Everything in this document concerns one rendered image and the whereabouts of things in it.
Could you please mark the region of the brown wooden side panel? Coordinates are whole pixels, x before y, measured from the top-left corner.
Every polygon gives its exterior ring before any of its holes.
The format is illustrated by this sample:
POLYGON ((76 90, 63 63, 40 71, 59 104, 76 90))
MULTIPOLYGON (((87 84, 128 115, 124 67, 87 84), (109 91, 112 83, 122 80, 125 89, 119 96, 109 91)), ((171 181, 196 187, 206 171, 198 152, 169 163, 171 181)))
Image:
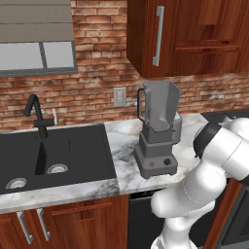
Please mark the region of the brown wooden side panel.
POLYGON ((224 198, 220 204, 213 225, 204 243, 203 249, 215 249, 219 237, 221 236, 223 227, 230 215, 231 209, 237 199, 242 185, 231 178, 227 184, 224 198))

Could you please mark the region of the grey blender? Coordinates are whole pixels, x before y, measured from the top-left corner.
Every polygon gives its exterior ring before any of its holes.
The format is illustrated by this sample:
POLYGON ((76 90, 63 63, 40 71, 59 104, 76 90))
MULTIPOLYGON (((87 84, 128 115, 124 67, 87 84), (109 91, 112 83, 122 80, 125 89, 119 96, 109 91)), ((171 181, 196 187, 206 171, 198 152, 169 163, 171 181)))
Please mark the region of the grey blender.
POLYGON ((137 91, 137 116, 143 127, 133 154, 145 179, 177 172, 172 147, 181 138, 183 119, 177 113, 181 93, 169 81, 147 82, 137 91))

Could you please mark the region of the black dishwasher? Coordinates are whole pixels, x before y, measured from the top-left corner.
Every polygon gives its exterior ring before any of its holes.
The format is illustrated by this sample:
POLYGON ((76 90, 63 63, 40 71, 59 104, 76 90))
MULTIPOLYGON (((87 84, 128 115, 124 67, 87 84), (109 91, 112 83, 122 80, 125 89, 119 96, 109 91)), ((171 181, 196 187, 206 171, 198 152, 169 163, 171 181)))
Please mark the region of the black dishwasher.
POLYGON ((129 195, 127 249, 151 249, 160 235, 164 219, 158 218, 151 208, 155 190, 129 195))

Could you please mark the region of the grey wall socket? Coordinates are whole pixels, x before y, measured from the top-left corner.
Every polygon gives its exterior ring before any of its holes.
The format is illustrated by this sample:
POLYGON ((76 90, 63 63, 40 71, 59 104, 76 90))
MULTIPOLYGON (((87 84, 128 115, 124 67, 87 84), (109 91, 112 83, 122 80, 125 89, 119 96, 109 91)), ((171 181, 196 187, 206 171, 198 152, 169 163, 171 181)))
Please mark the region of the grey wall socket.
POLYGON ((114 106, 125 107, 126 105, 126 88, 114 88, 114 106))

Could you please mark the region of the black tap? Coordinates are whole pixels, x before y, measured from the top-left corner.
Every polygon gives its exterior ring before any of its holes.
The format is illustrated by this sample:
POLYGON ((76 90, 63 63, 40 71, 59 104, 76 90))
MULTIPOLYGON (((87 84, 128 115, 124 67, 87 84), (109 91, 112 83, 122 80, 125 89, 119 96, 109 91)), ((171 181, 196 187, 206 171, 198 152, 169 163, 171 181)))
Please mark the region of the black tap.
POLYGON ((35 108, 35 113, 37 117, 37 119, 33 121, 33 125, 38 128, 41 138, 47 138, 48 137, 47 127, 55 125, 56 118, 52 119, 43 118, 39 98, 34 93, 32 93, 29 96, 27 104, 23 111, 23 115, 25 117, 29 117, 31 115, 32 108, 35 108))

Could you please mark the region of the black sink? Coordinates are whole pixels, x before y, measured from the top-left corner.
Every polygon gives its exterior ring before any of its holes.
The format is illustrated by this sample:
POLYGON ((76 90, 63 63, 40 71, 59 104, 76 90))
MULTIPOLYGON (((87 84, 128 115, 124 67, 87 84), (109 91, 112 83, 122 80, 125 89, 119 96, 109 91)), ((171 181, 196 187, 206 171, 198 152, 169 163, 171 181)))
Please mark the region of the black sink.
POLYGON ((0 195, 116 177, 103 124, 0 134, 0 195))

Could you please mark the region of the window with grey blind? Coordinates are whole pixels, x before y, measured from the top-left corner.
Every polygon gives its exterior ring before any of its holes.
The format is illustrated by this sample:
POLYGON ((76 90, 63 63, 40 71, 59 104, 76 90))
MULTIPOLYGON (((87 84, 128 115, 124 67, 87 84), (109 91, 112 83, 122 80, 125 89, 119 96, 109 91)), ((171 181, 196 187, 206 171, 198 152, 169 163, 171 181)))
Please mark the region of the window with grey blind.
POLYGON ((70 0, 0 0, 0 78, 77 72, 70 0))

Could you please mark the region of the brown base cupboard door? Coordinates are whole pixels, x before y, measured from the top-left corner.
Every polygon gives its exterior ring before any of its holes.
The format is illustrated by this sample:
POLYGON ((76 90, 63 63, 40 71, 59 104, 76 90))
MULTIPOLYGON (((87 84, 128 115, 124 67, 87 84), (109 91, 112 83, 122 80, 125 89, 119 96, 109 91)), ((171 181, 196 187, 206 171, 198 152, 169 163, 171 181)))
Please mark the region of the brown base cupboard door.
POLYGON ((0 249, 30 249, 16 214, 0 215, 0 249))
POLYGON ((44 249, 126 249, 128 195, 74 202, 42 209, 45 239, 36 210, 32 218, 44 249))

